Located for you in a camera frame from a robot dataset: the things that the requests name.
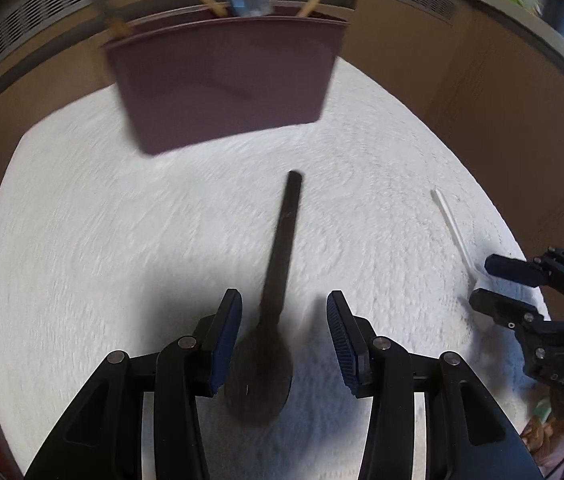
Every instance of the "screw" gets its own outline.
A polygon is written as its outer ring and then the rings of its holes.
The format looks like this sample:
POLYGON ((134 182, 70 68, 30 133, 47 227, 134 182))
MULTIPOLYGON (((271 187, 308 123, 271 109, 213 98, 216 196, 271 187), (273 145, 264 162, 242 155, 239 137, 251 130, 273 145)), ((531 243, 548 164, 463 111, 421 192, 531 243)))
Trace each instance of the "screw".
POLYGON ((124 361, 124 352, 122 352, 121 350, 113 350, 112 352, 110 352, 110 354, 106 356, 106 360, 111 365, 116 365, 118 363, 121 363, 122 361, 124 361))
POLYGON ((197 339, 191 335, 185 335, 179 338, 177 341, 177 346, 183 349, 193 348, 197 344, 197 339))
POLYGON ((388 350, 391 348, 391 340, 383 335, 380 335, 373 339, 373 346, 378 350, 388 350))
POLYGON ((444 361, 449 363, 451 366, 457 366, 462 362, 460 356, 455 352, 446 352, 444 354, 444 361))

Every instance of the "brown wall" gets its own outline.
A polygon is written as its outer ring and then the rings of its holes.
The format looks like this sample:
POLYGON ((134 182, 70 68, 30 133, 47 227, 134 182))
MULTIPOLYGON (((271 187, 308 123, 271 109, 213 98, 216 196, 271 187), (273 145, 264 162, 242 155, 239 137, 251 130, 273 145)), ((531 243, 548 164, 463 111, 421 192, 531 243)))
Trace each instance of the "brown wall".
MULTIPOLYGON (((450 24, 395 0, 340 9, 351 23, 342 55, 456 153, 528 256, 549 243, 564 246, 564 73, 470 0, 453 1, 450 24)), ((83 9, 35 36, 0 65, 0 75, 93 12, 83 9)), ((98 51, 104 41, 105 32, 64 50, 0 95, 0 183, 21 135, 110 83, 98 51)))

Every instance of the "white tablecloth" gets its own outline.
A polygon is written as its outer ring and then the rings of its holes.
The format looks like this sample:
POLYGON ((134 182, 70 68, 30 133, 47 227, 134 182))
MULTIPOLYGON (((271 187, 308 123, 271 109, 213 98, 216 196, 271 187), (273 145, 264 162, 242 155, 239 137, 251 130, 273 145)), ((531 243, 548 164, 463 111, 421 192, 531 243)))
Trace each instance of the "white tablecloth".
MULTIPOLYGON (((476 261, 520 248, 444 144, 339 60, 314 124, 149 157, 111 87, 22 138, 0 189, 0 422, 23 471, 111 350, 159 351, 228 287, 243 297, 240 333, 253 326, 289 170, 305 175, 281 320, 293 385, 260 430, 234 423, 221 391, 199 400, 211 478, 357 478, 370 400, 342 381, 325 319, 333 289, 409 351, 460 352, 524 426, 531 382, 520 348, 467 308, 469 277, 431 189, 445 193, 476 261)), ((420 402, 416 416, 421 425, 420 402)), ((151 478, 149 420, 143 433, 151 478)), ((421 427, 415 447, 423 478, 421 427)))

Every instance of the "white textured fabric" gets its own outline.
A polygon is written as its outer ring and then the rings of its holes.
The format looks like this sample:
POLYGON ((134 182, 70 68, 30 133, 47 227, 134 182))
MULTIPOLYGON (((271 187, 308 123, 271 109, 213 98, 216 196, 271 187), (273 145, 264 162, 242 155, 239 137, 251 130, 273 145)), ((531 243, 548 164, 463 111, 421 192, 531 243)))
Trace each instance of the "white textured fabric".
MULTIPOLYGON (((431 189, 444 192, 476 261, 520 248, 444 144, 340 60, 314 124, 150 157, 111 87, 22 138, 0 189, 0 421, 22 470, 111 350, 159 351, 228 287, 243 297, 240 333, 253 326, 289 170, 305 175, 281 321, 291 393, 261 430, 233 423, 221 391, 199 400, 211 478, 357 477, 370 401, 354 399, 339 373, 325 316, 333 289, 409 351, 460 352, 523 427, 520 348, 468 308, 468 274, 431 189)), ((504 290, 529 300, 527 289, 504 290)), ((143 433, 146 451, 150 422, 143 433)), ((421 428, 415 447, 423 478, 421 428)), ((150 461, 147 452, 145 478, 150 461)))

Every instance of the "dark brown spoon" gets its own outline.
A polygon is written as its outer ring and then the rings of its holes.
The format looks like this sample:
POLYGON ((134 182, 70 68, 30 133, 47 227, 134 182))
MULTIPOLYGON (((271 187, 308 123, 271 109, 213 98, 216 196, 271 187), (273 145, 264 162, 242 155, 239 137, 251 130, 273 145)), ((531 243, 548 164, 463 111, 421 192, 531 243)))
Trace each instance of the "dark brown spoon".
POLYGON ((224 383, 229 412, 241 423, 268 424, 286 404, 293 360, 277 325, 284 308, 302 175, 290 171, 268 261, 257 326, 238 343, 224 383))

